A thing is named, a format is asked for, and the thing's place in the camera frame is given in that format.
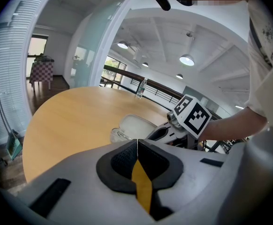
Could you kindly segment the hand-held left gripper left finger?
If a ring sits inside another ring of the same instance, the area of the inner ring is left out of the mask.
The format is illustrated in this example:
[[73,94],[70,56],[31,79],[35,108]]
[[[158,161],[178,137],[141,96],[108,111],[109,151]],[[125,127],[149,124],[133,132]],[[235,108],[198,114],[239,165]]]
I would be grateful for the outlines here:
[[22,225],[150,225],[137,201],[135,140],[71,155],[32,180],[18,196],[1,195]]

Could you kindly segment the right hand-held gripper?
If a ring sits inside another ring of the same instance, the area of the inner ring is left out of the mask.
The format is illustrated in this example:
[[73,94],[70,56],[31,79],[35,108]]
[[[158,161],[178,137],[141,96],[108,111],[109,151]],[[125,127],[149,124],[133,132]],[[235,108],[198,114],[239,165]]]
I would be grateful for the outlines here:
[[146,139],[156,142],[183,140],[184,148],[194,149],[211,118],[211,113],[197,98],[184,95],[173,110],[167,113],[169,123],[155,128]]

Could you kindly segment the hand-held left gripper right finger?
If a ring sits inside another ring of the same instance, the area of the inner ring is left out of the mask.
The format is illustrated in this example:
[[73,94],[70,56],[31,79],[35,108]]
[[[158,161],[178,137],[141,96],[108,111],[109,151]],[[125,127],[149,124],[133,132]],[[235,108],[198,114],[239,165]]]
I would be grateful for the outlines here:
[[220,171],[226,156],[138,140],[138,202],[155,220],[194,200]]

